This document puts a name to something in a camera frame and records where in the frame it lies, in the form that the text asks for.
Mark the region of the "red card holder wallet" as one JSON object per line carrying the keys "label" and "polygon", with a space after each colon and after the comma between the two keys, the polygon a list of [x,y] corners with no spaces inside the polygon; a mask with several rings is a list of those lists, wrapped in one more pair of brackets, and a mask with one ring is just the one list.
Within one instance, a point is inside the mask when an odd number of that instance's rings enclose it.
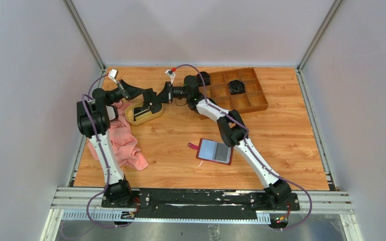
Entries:
{"label": "red card holder wallet", "polygon": [[217,143],[213,140],[209,139],[200,139],[199,143],[197,145],[193,143],[188,143],[188,147],[196,150],[196,158],[202,161],[209,161],[213,163],[223,164],[223,165],[231,165],[232,162],[232,156],[233,156],[233,148],[231,148],[231,156],[230,156],[230,162],[229,163],[220,163],[214,160],[215,150]]}

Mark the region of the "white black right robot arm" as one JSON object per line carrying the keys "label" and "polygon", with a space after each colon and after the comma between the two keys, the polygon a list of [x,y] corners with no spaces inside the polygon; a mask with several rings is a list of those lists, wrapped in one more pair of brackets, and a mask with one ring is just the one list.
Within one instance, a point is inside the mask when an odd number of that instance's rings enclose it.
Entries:
{"label": "white black right robot arm", "polygon": [[216,105],[207,97],[205,90],[199,89],[193,75],[184,78],[183,86],[165,82],[163,90],[157,95],[157,100],[161,103],[170,103],[174,98],[184,98],[190,110],[216,122],[223,143],[237,151],[258,176],[266,194],[265,203],[269,207],[278,210],[286,205],[292,193],[290,185],[270,167],[256,149],[249,137],[249,129],[237,110],[227,110]]}

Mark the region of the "black cards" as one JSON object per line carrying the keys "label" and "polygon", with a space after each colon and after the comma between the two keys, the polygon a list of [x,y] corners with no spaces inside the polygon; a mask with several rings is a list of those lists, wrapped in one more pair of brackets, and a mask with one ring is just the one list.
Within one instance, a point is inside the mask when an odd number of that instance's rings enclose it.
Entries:
{"label": "black cards", "polygon": [[134,121],[139,121],[140,119],[156,114],[161,110],[162,110],[161,104],[153,104],[148,106],[144,105],[141,107],[135,107],[133,108]]}

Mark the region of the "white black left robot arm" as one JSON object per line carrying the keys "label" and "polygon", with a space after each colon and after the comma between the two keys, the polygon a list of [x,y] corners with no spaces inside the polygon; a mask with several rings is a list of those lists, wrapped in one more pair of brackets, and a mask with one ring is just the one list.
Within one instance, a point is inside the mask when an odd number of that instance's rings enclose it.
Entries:
{"label": "white black left robot arm", "polygon": [[111,204],[129,207],[134,201],[134,194],[116,160],[110,140],[111,120],[119,116],[113,104],[122,99],[132,100],[145,90],[128,85],[123,80],[116,84],[114,90],[93,90],[90,100],[85,100],[85,94],[82,96],[82,100],[76,104],[77,126],[80,133],[89,139],[101,164],[105,179],[104,207]]}

